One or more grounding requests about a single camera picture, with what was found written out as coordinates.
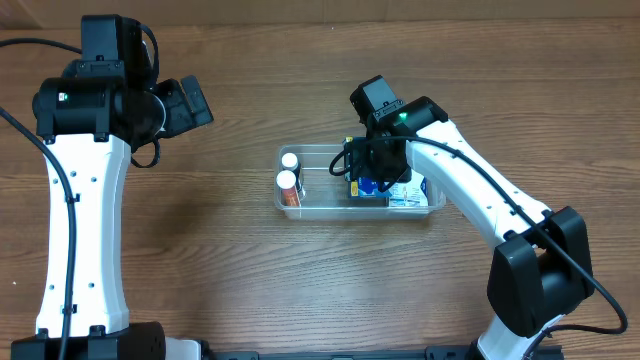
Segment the white blue medicine box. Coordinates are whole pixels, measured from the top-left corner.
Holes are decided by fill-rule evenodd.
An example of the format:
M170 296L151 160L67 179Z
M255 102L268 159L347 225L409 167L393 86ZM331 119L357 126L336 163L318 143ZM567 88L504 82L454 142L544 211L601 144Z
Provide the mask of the white blue medicine box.
M408 182L397 182L390 188L389 207L427 207L429 205L427 180L412 170Z

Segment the black tube white cap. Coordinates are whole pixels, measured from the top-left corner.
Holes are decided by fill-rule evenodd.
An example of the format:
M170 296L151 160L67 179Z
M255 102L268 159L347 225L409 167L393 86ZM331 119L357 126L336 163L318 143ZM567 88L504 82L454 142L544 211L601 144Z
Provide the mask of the black tube white cap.
M291 152L285 153L281 157L281 166L283 170L289 170L294 173L299 198L303 199L306 196L306 191L303 186L302 167L298 156Z

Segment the orange Redoxon tube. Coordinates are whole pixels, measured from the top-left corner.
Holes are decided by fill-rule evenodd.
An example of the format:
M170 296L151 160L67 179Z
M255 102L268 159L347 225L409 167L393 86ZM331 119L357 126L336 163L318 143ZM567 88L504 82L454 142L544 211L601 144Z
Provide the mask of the orange Redoxon tube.
M276 176L284 203L289 207L299 207L300 198L297 190L297 177L290 170L282 170Z

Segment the blue yellow VapoDrops box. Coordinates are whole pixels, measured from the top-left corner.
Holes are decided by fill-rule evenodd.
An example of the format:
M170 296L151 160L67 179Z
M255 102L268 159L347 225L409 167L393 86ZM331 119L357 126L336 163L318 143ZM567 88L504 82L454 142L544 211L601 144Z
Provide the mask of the blue yellow VapoDrops box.
M349 197L359 199L369 198L390 198L391 191L386 190L381 192L378 189L378 184L366 177L360 177L355 181L351 181L349 184Z

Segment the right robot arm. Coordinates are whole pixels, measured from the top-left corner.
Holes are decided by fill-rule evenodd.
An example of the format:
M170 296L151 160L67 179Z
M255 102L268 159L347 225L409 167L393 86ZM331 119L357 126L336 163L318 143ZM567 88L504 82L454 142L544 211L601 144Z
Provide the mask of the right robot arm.
M487 296L495 317L470 359L525 359L548 332L594 292L587 228L572 208L553 211L510 183L462 137L448 114L422 96L398 98L380 75L351 94L365 138L349 145L352 179L387 189L412 171L438 187L492 252Z

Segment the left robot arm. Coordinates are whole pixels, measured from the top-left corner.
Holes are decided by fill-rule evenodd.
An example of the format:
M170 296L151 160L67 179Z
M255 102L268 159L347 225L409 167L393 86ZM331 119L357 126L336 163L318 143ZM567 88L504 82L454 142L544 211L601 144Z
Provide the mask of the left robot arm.
M134 323L121 272L121 210L127 171L146 145L210 124L197 79L159 79L152 31L119 15L86 15L81 44L63 73L34 95L50 194L46 288L33 336L15 359L194 359L203 340Z

